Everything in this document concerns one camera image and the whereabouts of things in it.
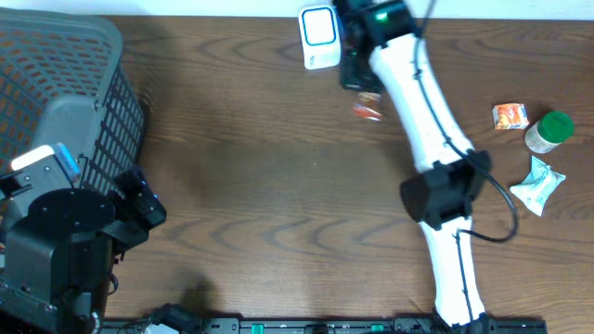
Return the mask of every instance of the pill bottle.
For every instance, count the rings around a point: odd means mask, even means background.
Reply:
[[[552,111],[532,125],[524,141],[535,153],[547,153],[574,134],[574,122],[565,113]]]

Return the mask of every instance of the orange box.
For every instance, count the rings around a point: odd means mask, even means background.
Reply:
[[[493,107],[493,122],[497,130],[524,129],[530,122],[521,103],[508,103]]]

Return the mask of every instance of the white backdrop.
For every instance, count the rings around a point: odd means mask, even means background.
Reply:
[[[329,0],[0,0],[0,6],[72,14],[296,17]],[[429,0],[408,0],[421,16]],[[594,0],[437,0],[437,18],[594,19]]]

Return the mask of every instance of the plastic basket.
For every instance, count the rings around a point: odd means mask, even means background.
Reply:
[[[104,19],[0,8],[0,173],[14,157],[61,142],[83,171],[76,186],[114,189],[146,127],[122,49]]]

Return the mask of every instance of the green lid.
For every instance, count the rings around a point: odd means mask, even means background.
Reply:
[[[574,134],[574,122],[566,113],[552,111],[538,121],[538,134],[553,144],[560,144]]]

